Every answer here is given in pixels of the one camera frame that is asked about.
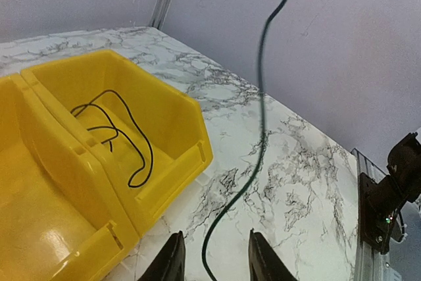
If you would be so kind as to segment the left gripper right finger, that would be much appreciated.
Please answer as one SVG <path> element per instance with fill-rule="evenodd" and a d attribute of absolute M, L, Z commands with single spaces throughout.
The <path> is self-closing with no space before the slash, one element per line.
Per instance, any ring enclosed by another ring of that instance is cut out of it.
<path fill-rule="evenodd" d="M 248 258 L 251 281 L 297 281 L 260 232 L 250 231 Z"/>

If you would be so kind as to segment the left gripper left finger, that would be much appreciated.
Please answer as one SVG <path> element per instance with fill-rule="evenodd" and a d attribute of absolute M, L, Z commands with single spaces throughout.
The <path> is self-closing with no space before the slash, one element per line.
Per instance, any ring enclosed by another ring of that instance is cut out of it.
<path fill-rule="evenodd" d="M 185 242 L 182 231 L 173 233 L 138 281 L 185 280 Z"/>

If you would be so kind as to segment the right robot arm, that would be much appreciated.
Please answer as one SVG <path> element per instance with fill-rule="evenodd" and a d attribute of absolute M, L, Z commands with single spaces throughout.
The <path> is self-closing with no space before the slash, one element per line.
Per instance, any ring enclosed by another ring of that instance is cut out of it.
<path fill-rule="evenodd" d="M 420 195 L 420 142 L 408 133 L 389 152 L 387 169 L 393 192 L 400 201 L 413 203 Z"/>

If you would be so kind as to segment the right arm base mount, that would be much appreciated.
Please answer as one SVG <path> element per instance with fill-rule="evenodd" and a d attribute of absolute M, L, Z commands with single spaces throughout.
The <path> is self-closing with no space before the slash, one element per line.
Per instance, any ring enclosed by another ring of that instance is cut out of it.
<path fill-rule="evenodd" d="M 406 201 L 400 201 L 393 192 L 389 175 L 376 183 L 360 173 L 359 183 L 359 236 L 372 249 L 382 255 L 389 252 L 389 242 L 397 213 Z"/>

